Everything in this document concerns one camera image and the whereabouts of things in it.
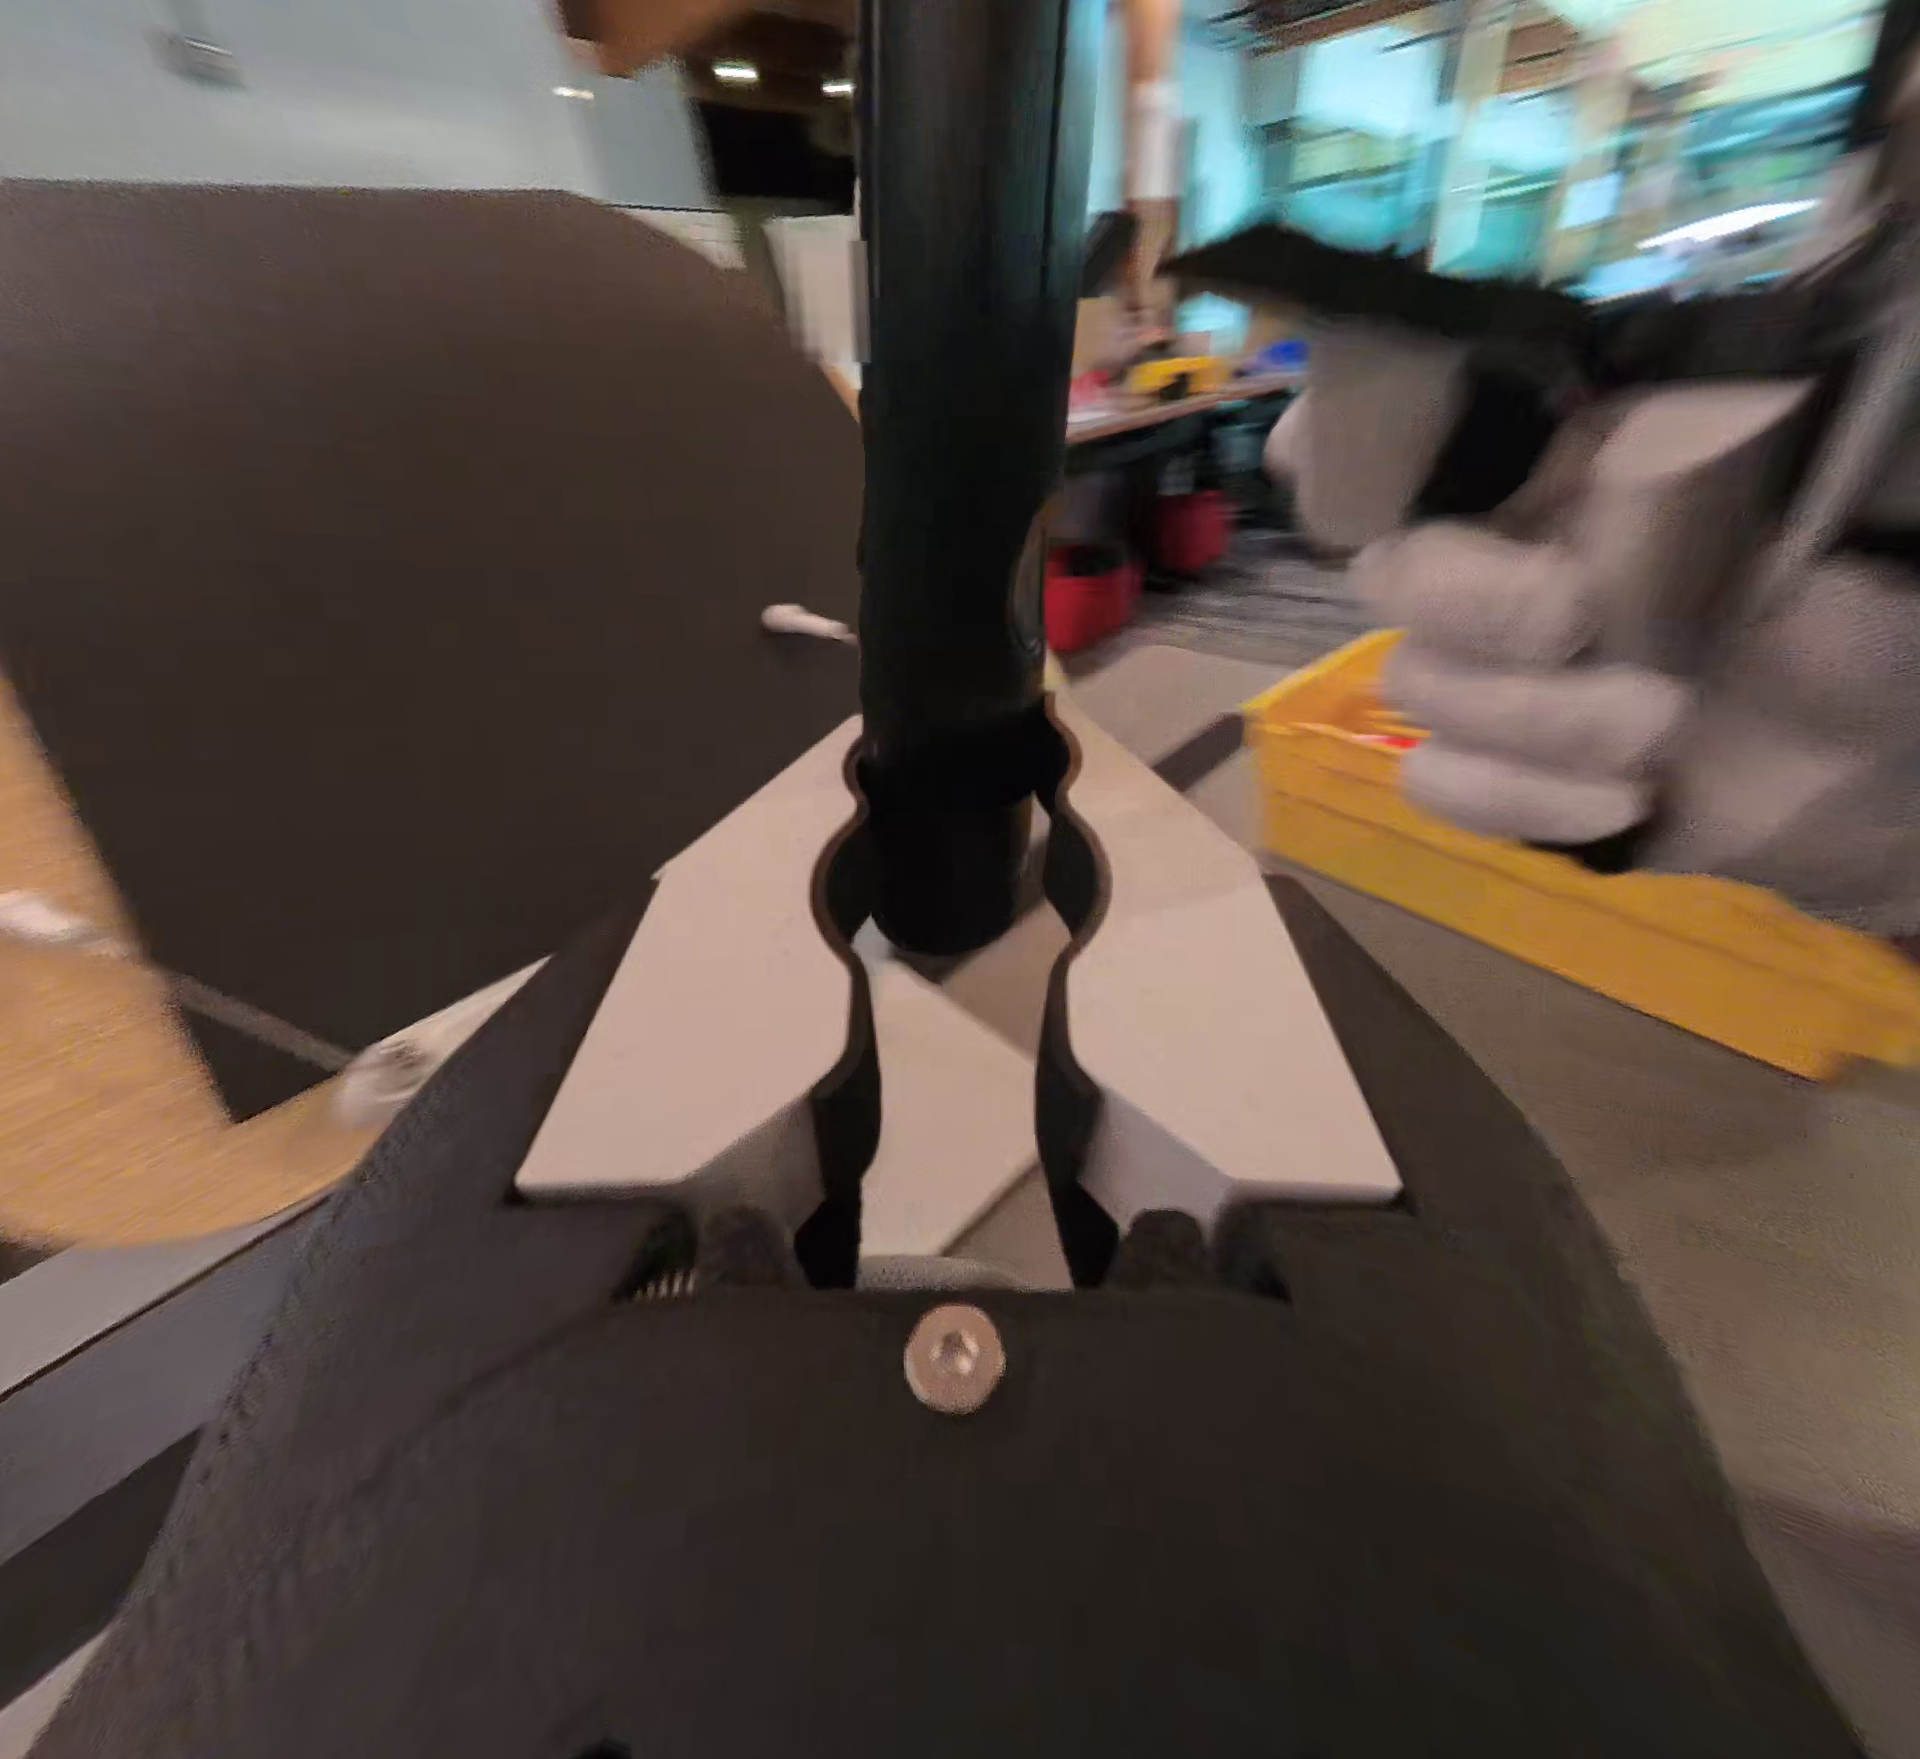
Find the cluttered work table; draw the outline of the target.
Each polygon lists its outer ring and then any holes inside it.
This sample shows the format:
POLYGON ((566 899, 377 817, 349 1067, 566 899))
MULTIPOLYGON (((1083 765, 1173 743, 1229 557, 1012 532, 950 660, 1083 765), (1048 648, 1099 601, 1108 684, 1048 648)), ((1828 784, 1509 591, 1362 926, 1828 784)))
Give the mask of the cluttered work table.
POLYGON ((1048 544, 1148 552, 1157 503, 1198 492, 1223 495, 1230 527, 1273 523, 1273 481, 1259 477, 1263 449, 1304 379, 1302 365, 1258 365, 1208 395, 1072 419, 1048 544))

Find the person's right hand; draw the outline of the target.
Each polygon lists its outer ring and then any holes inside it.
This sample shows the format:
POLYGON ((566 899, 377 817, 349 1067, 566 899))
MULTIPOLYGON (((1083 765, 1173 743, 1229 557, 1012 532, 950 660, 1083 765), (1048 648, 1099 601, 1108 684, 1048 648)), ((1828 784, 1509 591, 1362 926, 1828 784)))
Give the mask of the person's right hand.
POLYGON ((1833 384, 1576 398, 1323 321, 1267 463, 1402 632, 1420 810, 1915 947, 1913 338, 1833 384))

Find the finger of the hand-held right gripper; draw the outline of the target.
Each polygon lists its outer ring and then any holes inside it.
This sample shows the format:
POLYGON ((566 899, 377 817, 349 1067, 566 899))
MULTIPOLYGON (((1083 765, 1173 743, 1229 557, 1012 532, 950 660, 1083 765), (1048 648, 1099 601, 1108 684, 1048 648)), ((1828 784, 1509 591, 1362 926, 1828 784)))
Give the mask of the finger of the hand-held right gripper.
POLYGON ((1461 280, 1408 255, 1369 253, 1259 222, 1173 255, 1164 274, 1189 293, 1311 317, 1403 326, 1422 335, 1505 342, 1588 342, 1589 307, 1539 283, 1461 280))

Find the white lamp stand with base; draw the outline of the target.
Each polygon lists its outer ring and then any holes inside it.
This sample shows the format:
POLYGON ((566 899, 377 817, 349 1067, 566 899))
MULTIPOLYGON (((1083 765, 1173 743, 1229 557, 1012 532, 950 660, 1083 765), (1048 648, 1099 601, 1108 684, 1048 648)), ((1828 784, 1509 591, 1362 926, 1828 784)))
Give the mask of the white lamp stand with base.
POLYGON ((966 957, 921 957, 875 926, 853 938, 878 1029, 883 1126, 863 1191, 863 1255, 944 1258, 1069 1288, 1036 1145, 1047 989, 1069 928, 1045 897, 1051 820, 1031 806, 1017 917, 966 957))

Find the red bin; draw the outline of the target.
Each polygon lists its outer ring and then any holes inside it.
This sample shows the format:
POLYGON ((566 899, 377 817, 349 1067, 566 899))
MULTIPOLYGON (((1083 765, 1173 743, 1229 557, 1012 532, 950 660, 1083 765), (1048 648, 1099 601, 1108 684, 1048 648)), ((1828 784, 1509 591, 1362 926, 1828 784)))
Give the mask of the red bin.
POLYGON ((1198 578, 1229 555, 1236 534, 1232 500, 1216 489, 1155 502, 1153 568, 1173 578, 1198 578))
POLYGON ((1119 635, 1137 614, 1145 568, 1103 544, 1054 546, 1045 577, 1045 631, 1051 652, 1080 654, 1119 635))

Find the wood-framed dark divider panel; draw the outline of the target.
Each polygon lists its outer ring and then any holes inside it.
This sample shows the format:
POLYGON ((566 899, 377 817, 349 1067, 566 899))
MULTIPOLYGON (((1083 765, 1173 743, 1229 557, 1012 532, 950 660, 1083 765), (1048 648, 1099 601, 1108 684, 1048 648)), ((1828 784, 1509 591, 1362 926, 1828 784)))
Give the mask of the wood-framed dark divider panel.
POLYGON ((571 194, 4 186, 4 694, 115 957, 4 957, 4 1238, 195 1239, 855 705, 860 442, 571 194))

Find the black remote control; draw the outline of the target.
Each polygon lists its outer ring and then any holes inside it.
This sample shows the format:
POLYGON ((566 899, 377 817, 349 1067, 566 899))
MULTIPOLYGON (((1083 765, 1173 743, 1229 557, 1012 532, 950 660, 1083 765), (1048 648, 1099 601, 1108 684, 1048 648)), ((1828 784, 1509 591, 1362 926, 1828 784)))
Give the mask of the black remote control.
POLYGON ((1045 715, 1108 0, 860 0, 860 784, 874 921, 966 957, 1014 923, 1045 715))

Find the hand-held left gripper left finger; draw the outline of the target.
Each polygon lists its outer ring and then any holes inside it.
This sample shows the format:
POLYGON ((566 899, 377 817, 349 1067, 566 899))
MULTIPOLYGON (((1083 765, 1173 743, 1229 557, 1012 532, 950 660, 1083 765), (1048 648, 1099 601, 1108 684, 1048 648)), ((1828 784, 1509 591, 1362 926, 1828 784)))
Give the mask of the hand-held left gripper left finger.
POLYGON ((658 869, 517 1195, 753 1209, 812 1282, 853 1285, 878 1153, 860 743, 844 721, 658 869))

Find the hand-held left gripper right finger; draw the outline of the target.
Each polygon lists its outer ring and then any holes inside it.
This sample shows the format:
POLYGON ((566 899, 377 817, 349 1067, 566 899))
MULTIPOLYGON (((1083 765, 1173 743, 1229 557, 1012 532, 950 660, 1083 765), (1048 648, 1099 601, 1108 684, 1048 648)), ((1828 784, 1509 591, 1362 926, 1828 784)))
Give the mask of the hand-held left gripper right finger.
POLYGON ((1393 1204, 1402 1171, 1258 858, 1077 707, 1042 890, 1069 932, 1042 1001, 1036 1131, 1076 1286, 1127 1231, 1210 1239, 1248 1206, 1393 1204))

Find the yellow plastic bin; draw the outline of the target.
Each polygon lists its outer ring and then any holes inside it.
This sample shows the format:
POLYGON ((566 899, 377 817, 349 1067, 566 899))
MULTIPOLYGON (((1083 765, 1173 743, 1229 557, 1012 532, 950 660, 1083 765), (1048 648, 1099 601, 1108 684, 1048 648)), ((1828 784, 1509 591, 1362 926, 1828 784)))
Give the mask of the yellow plastic bin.
POLYGON ((1917 1067, 1915 963, 1776 897, 1705 878, 1588 875, 1416 810, 1425 733, 1382 700, 1378 631, 1241 707, 1268 855, 1797 1077, 1917 1067))

